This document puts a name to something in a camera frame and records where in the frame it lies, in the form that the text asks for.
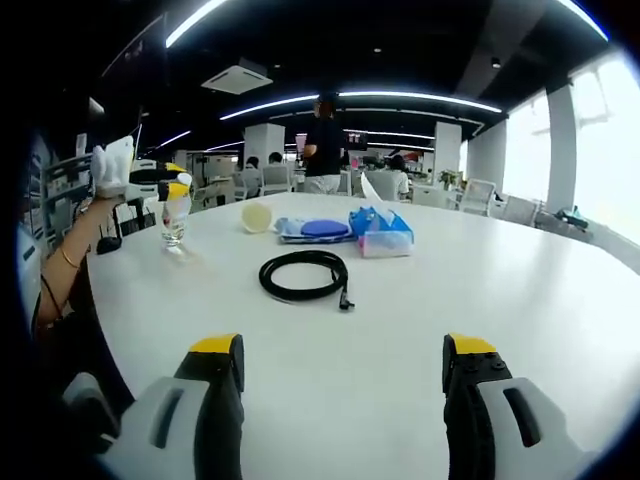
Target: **man in black shirt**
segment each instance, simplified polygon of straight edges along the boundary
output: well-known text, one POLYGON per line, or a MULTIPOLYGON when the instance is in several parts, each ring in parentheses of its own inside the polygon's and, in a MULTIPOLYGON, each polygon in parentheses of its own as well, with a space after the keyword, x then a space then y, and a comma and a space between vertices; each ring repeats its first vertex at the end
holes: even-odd
POLYGON ((343 156, 343 132, 335 120, 334 97, 320 97, 314 105, 314 115, 315 123, 304 147, 307 160, 304 191, 331 195, 340 186, 343 156))

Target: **black ceiling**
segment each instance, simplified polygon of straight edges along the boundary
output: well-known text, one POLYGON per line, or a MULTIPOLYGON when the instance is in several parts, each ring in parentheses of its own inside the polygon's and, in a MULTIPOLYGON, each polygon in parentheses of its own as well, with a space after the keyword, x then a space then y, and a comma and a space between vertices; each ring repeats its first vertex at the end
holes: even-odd
MULTIPOLYGON (((142 106, 148 113, 144 148, 191 130, 166 148, 205 149, 241 140, 247 125, 308 111, 311 104, 284 105, 225 122, 219 120, 222 115, 326 88, 456 96, 507 112, 609 48, 555 0, 227 0, 166 49, 166 37, 205 2, 85 2, 92 4, 82 27, 87 34, 66 39, 77 56, 61 68, 63 86, 100 101, 115 136, 136 126, 142 106), (500 57, 501 69, 492 68, 493 56, 500 57), (264 66, 274 83, 240 96, 200 87, 240 57, 264 66), (83 59, 81 69, 78 58, 83 59)), ((459 117, 466 138, 482 124, 505 118, 415 99, 352 98, 340 106, 347 108, 340 115, 345 128, 422 135, 433 135, 438 117, 362 109, 459 117)), ((292 143, 310 118, 271 121, 290 127, 286 141, 292 143)), ((428 145, 411 140, 381 141, 428 145)))

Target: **coiled black cable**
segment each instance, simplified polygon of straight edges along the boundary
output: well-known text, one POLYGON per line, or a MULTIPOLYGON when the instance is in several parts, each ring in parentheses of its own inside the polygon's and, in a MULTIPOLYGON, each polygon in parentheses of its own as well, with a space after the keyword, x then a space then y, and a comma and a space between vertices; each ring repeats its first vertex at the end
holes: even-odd
POLYGON ((349 272, 347 266, 342 259, 331 252, 322 250, 304 250, 301 252, 288 253, 280 257, 272 258, 260 268, 258 274, 260 285, 267 292, 276 298, 288 301, 304 301, 315 300, 317 298, 326 297, 342 288, 340 294, 340 310, 347 311, 355 305, 347 298, 347 282, 349 281, 349 272), (293 263, 311 263, 314 265, 322 265, 331 270, 331 278, 333 283, 320 288, 310 288, 307 290, 294 290, 276 285, 271 280, 273 272, 284 265, 293 263))

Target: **black t-shirt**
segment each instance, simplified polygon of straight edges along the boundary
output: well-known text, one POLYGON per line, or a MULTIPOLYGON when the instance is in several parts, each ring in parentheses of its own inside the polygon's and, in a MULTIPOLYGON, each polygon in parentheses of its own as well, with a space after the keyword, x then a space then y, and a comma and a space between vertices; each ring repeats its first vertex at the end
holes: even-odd
POLYGON ((316 145, 315 155, 307 159, 307 177, 340 175, 340 149, 343 148, 342 129, 334 119, 316 119, 307 134, 307 145, 316 145))

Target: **window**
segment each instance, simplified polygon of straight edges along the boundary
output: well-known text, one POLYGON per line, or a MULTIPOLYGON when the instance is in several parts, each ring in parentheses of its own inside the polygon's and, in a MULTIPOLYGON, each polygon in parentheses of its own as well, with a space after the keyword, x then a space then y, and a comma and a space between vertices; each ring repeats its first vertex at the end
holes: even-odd
POLYGON ((640 87, 620 53, 572 78, 578 123, 575 204, 640 245, 640 87))
POLYGON ((510 113, 503 191, 529 200, 547 200, 551 168, 549 102, 540 93, 510 113))
POLYGON ((458 171, 462 172, 462 178, 467 178, 467 158, 469 157, 469 142, 462 142, 460 145, 460 164, 458 165, 458 171))

